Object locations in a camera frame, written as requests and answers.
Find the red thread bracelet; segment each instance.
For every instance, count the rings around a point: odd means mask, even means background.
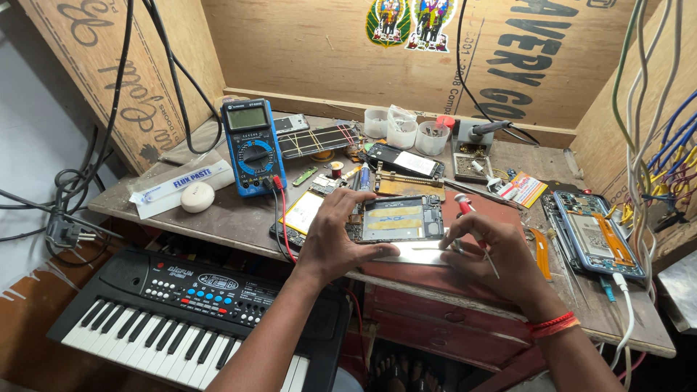
[[[557,317],[555,319],[549,320],[548,322],[542,322],[539,324],[531,324],[530,322],[525,323],[528,329],[530,329],[530,336],[533,339],[544,338],[545,336],[553,335],[559,331],[563,331],[572,326],[579,325],[579,319],[575,318],[574,312],[568,312],[567,314]]]

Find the white wall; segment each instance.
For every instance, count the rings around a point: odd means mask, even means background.
[[[0,11],[0,188],[43,203],[55,195],[56,173],[79,167],[94,122],[67,72],[21,13],[16,7]],[[116,183],[115,172],[125,174],[116,154],[109,166],[99,171],[107,187]],[[87,200],[97,194],[92,183]],[[0,197],[0,204],[14,203]],[[105,219],[84,213],[94,223]],[[46,221],[47,214],[36,210],[0,210],[0,237],[30,232]],[[42,234],[1,242],[0,255],[3,292],[50,258]],[[5,298],[17,298],[8,293]]]

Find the green wire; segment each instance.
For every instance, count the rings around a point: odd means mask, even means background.
[[[625,34],[625,41],[622,44],[622,53],[620,54],[620,64],[617,67],[615,84],[612,86],[612,111],[615,115],[615,120],[617,121],[617,124],[620,126],[620,130],[622,131],[622,134],[625,136],[627,144],[629,145],[629,149],[632,153],[636,153],[634,149],[634,143],[631,142],[631,137],[629,136],[629,133],[627,133],[627,127],[625,127],[625,123],[622,121],[622,117],[620,117],[620,110],[617,107],[617,92],[620,88],[622,72],[625,69],[625,60],[627,60],[627,51],[629,50],[629,41],[631,41],[631,32],[632,30],[634,30],[636,16],[639,14],[639,8],[641,8],[641,2],[642,0],[637,0],[634,4],[634,9],[631,12],[631,17],[629,18],[629,26],[627,26],[627,33]]]

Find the black piano key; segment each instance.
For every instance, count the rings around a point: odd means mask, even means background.
[[[164,335],[160,338],[160,341],[158,342],[158,345],[155,346],[156,351],[162,351],[164,349],[164,346],[169,342],[169,338],[172,336],[174,333],[174,330],[176,329],[176,326],[178,325],[177,322],[173,322],[169,328],[164,332]]]
[[[210,336],[210,339],[208,339],[208,342],[204,346],[204,350],[201,352],[201,355],[199,355],[199,360],[197,363],[200,365],[203,362],[206,362],[206,357],[208,356],[208,353],[210,352],[210,348],[213,347],[213,343],[215,343],[215,339],[217,339],[217,333],[214,333],[213,335]]]
[[[232,346],[234,345],[235,339],[230,338],[230,340],[227,341],[227,346],[225,346],[225,349],[222,350],[222,355],[218,359],[217,365],[215,365],[216,369],[220,370],[223,366],[225,366],[225,363],[227,362],[227,357],[230,356],[230,351],[232,351]]]
[[[109,330],[114,326],[114,324],[116,324],[116,321],[119,319],[119,317],[121,317],[125,310],[125,307],[119,306],[118,309],[116,309],[116,312],[114,312],[114,315],[109,317],[107,322],[102,327],[102,333],[109,332]]]
[[[153,331],[150,333],[150,336],[148,336],[148,338],[145,339],[145,347],[150,347],[151,345],[153,345],[155,339],[157,339],[160,332],[162,332],[162,329],[164,328],[165,324],[167,324],[167,319],[163,317],[158,323],[158,325],[156,325]]]
[[[184,335],[186,335],[186,331],[189,330],[189,326],[184,324],[183,327],[179,330],[179,333],[174,337],[174,340],[172,340],[172,343],[169,345],[169,348],[167,349],[167,355],[172,355],[176,351],[176,348],[179,347],[179,343],[181,343],[181,340],[184,339]]]
[[[150,321],[151,317],[152,315],[150,313],[145,314],[145,317],[143,317],[143,319],[140,320],[140,323],[138,323],[138,325],[135,326],[133,332],[131,332],[131,334],[128,336],[129,343],[133,343],[138,338],[138,335],[140,335],[140,333],[143,331],[143,328],[145,328],[145,324],[147,324]]]
[[[104,312],[101,312],[101,313],[99,314],[99,317],[97,317],[97,318],[94,320],[94,323],[92,323],[92,326],[91,326],[92,331],[97,331],[97,328],[99,328],[99,326],[102,325],[102,323],[104,322],[104,320],[107,319],[107,316],[109,316],[109,315],[112,313],[112,311],[114,310],[115,307],[116,307],[116,304],[115,304],[115,303],[113,303],[113,302],[110,302],[110,303],[109,303],[109,305],[107,306],[107,308],[104,309]]]
[[[118,330],[118,333],[116,334],[116,337],[119,339],[123,339],[124,336],[128,333],[128,330],[130,330],[130,327],[135,323],[135,320],[138,319],[138,316],[140,316],[139,311],[133,312],[131,317],[126,320],[126,323],[121,327],[121,329]]]
[[[184,359],[186,361],[190,361],[191,358],[193,358],[194,353],[196,352],[196,349],[199,348],[199,345],[201,344],[201,340],[204,339],[205,334],[206,334],[206,330],[202,329],[199,331],[199,334],[196,335],[196,338],[194,338],[194,342],[189,346],[189,350],[186,351],[186,356],[184,356]]]
[[[99,313],[102,308],[104,308],[104,304],[106,304],[103,300],[97,301],[97,306],[92,308],[92,311],[85,316],[84,319],[82,319],[82,322],[80,323],[81,326],[85,327],[89,325],[89,322],[92,321],[92,319]]]

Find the wooden workbench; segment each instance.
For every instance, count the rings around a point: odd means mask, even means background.
[[[331,126],[334,119],[324,119],[320,117],[308,117],[313,128]],[[446,177],[452,178],[452,159],[448,151],[450,145],[446,146],[445,153],[435,157],[447,163],[445,172]],[[222,144],[217,151],[225,159],[230,159],[227,144]],[[516,171],[525,173],[541,180],[557,180],[564,183],[573,183],[583,189],[582,181],[572,178],[572,174],[567,166],[562,151],[546,147],[533,147],[524,144],[513,144],[507,142],[495,142],[492,148],[491,165],[498,169],[507,170],[513,168]],[[336,160],[342,160],[347,168],[354,167],[345,157],[337,154]],[[297,178],[303,170],[311,166],[321,167],[309,158],[299,158],[285,160],[284,166],[286,177],[289,183]],[[173,166],[158,163],[154,165],[146,176],[157,175],[168,170]],[[329,170],[320,168],[318,173]],[[145,225],[157,227],[170,232],[184,234],[198,239],[203,239],[213,243],[230,246],[253,252],[258,255],[272,257],[283,260],[275,240],[269,235],[269,227],[274,221],[274,201],[270,195],[264,197],[253,197],[249,199],[241,198],[234,186],[223,188],[216,192],[213,205],[198,214],[187,213],[181,208],[166,211],[152,218],[141,221],[133,203],[128,201],[129,194],[126,190],[128,184],[134,183],[137,177],[128,176],[119,181],[115,186],[107,189],[103,194],[96,197],[89,204],[93,211],[105,213],[118,218],[141,222]],[[292,202],[297,199],[307,186],[310,180],[301,186],[287,188],[287,200]],[[544,214],[539,202],[532,208],[523,208],[520,211],[521,224],[524,227],[535,227],[542,231],[544,227]],[[607,301],[604,292],[595,281],[588,280],[583,276],[578,276],[580,285],[583,287],[588,304],[584,301],[578,287],[574,287],[578,307],[569,293],[569,287],[559,265],[556,253],[549,252],[549,268],[553,276],[550,285],[554,288],[569,309],[573,310],[581,321],[583,330],[592,340],[616,344],[620,341],[622,334],[617,322],[613,318],[613,309]],[[477,310],[507,319],[525,318],[510,306],[492,305],[482,299],[468,298],[467,296],[455,295],[435,289],[423,288],[414,284],[396,282],[374,276],[368,276],[359,271],[350,271],[347,277],[361,280],[379,287],[386,287],[399,292],[409,293],[425,299],[449,303],[465,309]],[[675,348],[668,337],[664,325],[658,316],[657,311],[651,304],[645,291],[636,286],[630,285],[631,299],[636,313],[637,323],[629,341],[632,349],[649,352],[659,356],[675,356]],[[626,313],[626,304],[622,296],[617,296],[620,309]]]

